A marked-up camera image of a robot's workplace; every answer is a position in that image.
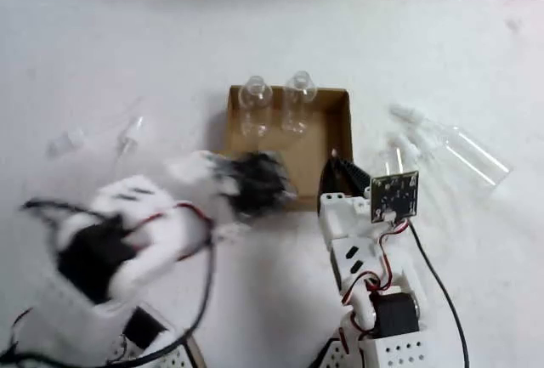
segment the cardboard box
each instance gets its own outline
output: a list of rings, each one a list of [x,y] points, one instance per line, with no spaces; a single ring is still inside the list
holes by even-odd
[[[344,89],[319,88],[309,126],[303,135],[298,136],[281,129],[283,87],[273,86],[271,127],[259,140],[251,140],[241,133],[239,90],[240,86],[233,86],[229,91],[227,154],[255,150],[277,151],[297,190],[298,198],[290,209],[315,211],[321,171],[332,150],[336,149],[344,159],[353,160],[348,92]]]

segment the white tabletop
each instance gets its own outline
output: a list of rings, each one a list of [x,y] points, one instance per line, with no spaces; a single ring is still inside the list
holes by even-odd
[[[20,203],[36,194],[84,201],[111,180],[122,129],[112,123],[134,110],[147,133],[117,176],[159,173],[164,158],[220,148],[231,84],[251,74],[282,84],[305,69],[318,85],[350,92],[361,166],[395,126],[393,101],[470,129],[514,165],[478,200],[422,172],[415,223],[473,366],[541,366],[543,2],[0,0],[0,19],[2,343],[48,262],[45,230],[16,211]],[[47,142],[78,126],[95,133],[85,147],[46,158]],[[439,366],[462,366],[450,310],[410,236],[400,239],[433,304]],[[180,326],[195,312],[202,260],[178,265],[148,295]],[[345,312],[331,271],[313,213],[265,219],[222,246],[196,334],[208,366],[307,366]]]

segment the motion-blurred robot arm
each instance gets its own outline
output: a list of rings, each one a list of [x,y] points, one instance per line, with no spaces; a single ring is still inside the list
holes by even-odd
[[[68,365],[100,366],[112,362],[112,344],[121,337],[125,349],[116,360],[153,364],[151,356],[174,351],[170,346],[181,336],[142,303],[143,289],[178,260],[232,236],[242,221],[293,197],[282,165],[268,153],[230,160],[199,151],[171,161],[167,170],[175,180],[171,188],[189,201],[175,201],[146,177],[135,176],[98,190],[88,208],[55,201],[25,204],[52,226],[54,270],[1,362],[21,362],[17,354],[32,353]],[[75,214],[56,224],[46,213],[49,207]],[[178,356],[187,351],[187,341],[179,344],[184,348]],[[149,358],[135,360],[135,355]],[[180,366],[196,365],[187,360]]]

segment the robotic arm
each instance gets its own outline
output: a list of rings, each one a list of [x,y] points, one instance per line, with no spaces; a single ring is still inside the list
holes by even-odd
[[[190,333],[209,295],[213,255],[204,301],[183,336],[141,302],[142,289],[178,260],[232,236],[241,229],[241,221],[280,206],[293,195],[282,165],[267,153],[230,160],[201,151],[169,163],[168,171],[193,202],[175,201],[146,177],[136,176],[100,189],[89,209],[38,200],[25,204],[25,209],[43,217],[46,206],[79,213],[54,228],[55,270],[37,306],[21,321],[2,363],[40,355],[62,361],[57,366],[100,366],[111,362],[112,344],[119,338],[125,350],[116,359],[124,358],[125,368],[154,364],[178,345],[174,358],[189,352]],[[134,360],[136,355],[144,358]],[[196,362],[191,358],[180,366]]]
[[[341,192],[346,187],[351,196]],[[433,366],[427,297],[410,257],[394,244],[415,215],[417,173],[371,179],[333,157],[320,192],[321,231],[351,310],[312,366]]]

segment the empty bottle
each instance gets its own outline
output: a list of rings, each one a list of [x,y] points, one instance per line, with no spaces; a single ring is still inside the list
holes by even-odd
[[[240,88],[241,132],[244,136],[263,137],[270,125],[272,88],[260,76],[251,76]]]
[[[312,114],[312,104],[317,94],[307,71],[295,73],[283,88],[281,127],[294,133],[304,133]]]

